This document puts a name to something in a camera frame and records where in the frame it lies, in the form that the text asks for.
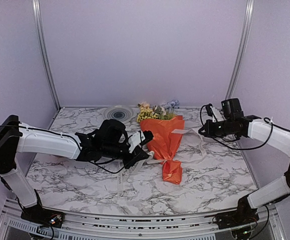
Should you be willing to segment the blue fake flower stem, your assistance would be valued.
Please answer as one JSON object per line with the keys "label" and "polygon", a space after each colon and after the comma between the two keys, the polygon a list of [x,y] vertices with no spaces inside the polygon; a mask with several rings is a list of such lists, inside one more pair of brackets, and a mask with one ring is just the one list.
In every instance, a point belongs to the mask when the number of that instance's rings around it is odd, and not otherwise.
{"label": "blue fake flower stem", "polygon": [[166,111],[173,111],[174,109],[178,109],[180,105],[179,100],[173,99],[171,101],[168,101],[166,103],[163,103],[161,105],[162,108],[164,108]]}

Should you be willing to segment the brown orange wrapping paper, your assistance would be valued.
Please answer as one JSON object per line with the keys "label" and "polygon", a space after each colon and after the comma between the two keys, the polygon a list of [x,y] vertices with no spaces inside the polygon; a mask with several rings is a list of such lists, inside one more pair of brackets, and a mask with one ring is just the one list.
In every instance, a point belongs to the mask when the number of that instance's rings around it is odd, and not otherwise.
{"label": "brown orange wrapping paper", "polygon": [[180,184],[182,181],[181,162],[174,157],[180,146],[182,135],[171,135],[175,129],[184,129],[183,116],[177,115],[171,120],[145,119],[140,122],[142,131],[152,131],[153,140],[147,144],[150,151],[154,151],[156,160],[166,160],[162,164],[162,179],[172,184]]}

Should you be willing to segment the yellow daisy fake bunch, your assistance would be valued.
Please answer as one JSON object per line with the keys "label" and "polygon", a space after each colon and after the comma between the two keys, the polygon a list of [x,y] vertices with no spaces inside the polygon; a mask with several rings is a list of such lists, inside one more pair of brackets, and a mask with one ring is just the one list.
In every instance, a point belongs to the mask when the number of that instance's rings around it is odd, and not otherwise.
{"label": "yellow daisy fake bunch", "polygon": [[140,108],[140,112],[137,116],[137,122],[140,123],[146,119],[158,119],[159,115],[155,113],[151,108]]}

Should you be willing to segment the pink rose fake stem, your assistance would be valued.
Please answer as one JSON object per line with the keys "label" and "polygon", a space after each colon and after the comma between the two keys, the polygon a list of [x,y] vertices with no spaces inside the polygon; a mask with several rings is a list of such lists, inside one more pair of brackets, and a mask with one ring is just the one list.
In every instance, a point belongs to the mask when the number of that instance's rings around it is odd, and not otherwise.
{"label": "pink rose fake stem", "polygon": [[150,108],[150,104],[144,101],[144,102],[139,103],[138,107],[141,108],[141,109],[149,109]]}

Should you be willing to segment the green leafy fake stem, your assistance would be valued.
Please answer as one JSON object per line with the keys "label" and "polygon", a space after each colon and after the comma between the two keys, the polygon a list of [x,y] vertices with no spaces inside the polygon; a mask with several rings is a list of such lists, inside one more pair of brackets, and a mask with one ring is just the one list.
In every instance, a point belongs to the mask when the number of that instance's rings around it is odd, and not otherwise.
{"label": "green leafy fake stem", "polygon": [[153,107],[153,115],[155,119],[159,120],[171,120],[176,116],[174,109],[165,108],[163,106],[154,106]]}

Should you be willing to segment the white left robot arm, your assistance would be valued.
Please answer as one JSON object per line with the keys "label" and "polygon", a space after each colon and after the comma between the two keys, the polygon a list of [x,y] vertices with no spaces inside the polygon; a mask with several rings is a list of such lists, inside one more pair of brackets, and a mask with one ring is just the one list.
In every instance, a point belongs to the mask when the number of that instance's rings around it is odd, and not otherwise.
{"label": "white left robot arm", "polygon": [[18,153],[37,153],[91,163],[105,170],[105,165],[121,160],[123,170],[150,158],[143,146],[153,140],[151,131],[128,135],[125,125],[116,119],[106,119],[91,133],[60,133],[36,128],[10,115],[0,125],[0,178],[16,195],[23,213],[42,223],[48,218],[39,194],[18,167]]}

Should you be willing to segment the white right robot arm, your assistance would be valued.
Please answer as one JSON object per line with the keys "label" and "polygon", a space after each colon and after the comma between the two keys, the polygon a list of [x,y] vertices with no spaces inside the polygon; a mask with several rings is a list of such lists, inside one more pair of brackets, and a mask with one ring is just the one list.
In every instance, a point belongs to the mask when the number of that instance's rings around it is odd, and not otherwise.
{"label": "white right robot arm", "polygon": [[259,189],[238,201],[232,214],[237,224],[257,208],[290,196],[290,129],[268,117],[245,115],[237,98],[222,101],[221,109],[205,104],[201,110],[208,117],[201,121],[199,134],[242,152],[259,180]]}

